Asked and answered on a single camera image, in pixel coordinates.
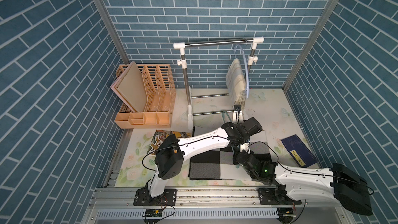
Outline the teal green clothes hanger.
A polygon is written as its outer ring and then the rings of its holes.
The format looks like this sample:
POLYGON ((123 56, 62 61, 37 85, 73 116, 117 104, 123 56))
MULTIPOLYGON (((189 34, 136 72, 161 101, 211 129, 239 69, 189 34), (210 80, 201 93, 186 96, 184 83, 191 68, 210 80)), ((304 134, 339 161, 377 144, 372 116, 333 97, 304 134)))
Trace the teal green clothes hanger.
POLYGON ((221 116, 222 116, 222 119, 223 119, 224 123, 233 121, 231 116, 230 116, 230 112, 222 111, 221 112, 221 116))

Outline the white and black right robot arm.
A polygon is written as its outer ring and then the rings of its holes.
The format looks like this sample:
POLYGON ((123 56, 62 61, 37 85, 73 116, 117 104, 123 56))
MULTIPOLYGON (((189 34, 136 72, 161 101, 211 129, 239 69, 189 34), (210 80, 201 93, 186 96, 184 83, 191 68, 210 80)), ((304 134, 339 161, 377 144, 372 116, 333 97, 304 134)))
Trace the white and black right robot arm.
POLYGON ((355 214, 373 214, 367 181, 342 164, 324 169, 293 168, 270 159, 259 160, 245 150, 236 155, 236 162, 253 181, 275 185, 279 199, 339 203, 355 214))

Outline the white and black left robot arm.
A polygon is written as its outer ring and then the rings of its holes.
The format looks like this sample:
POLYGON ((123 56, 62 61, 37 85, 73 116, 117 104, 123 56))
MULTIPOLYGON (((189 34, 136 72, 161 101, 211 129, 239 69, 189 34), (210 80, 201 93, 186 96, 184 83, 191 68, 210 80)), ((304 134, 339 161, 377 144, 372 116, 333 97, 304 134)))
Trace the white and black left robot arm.
POLYGON ((156 169, 147 186, 150 197, 156 198, 164 193, 168 180, 180 173, 185 160, 213 149, 242 145, 262 130, 257 119, 251 117, 241 123, 226 122, 214 131, 192 138, 168 136, 154 151, 156 169))

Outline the plaid cream blue scarf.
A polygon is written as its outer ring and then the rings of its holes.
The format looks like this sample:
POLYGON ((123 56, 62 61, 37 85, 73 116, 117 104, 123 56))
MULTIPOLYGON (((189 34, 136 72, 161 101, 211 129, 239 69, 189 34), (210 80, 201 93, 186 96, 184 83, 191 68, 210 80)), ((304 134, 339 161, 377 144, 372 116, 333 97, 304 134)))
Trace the plaid cream blue scarf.
POLYGON ((226 75, 227 88, 234 105, 244 107, 246 101, 246 81, 239 59, 234 59, 226 75))

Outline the black grey checkered mat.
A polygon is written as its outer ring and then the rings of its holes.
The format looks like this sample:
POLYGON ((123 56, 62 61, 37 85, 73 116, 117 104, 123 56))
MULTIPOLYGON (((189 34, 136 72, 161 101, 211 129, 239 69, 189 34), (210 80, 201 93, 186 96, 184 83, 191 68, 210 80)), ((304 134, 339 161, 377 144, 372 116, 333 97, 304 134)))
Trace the black grey checkered mat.
MULTIPOLYGON (((252 136, 250 143, 250 153, 258 160, 271 158, 264 131, 252 136)), ((229 145, 226 148, 210 150, 192 157, 189 168, 190 180, 252 181, 245 169, 236 162, 236 156, 239 153, 240 146, 229 145)))

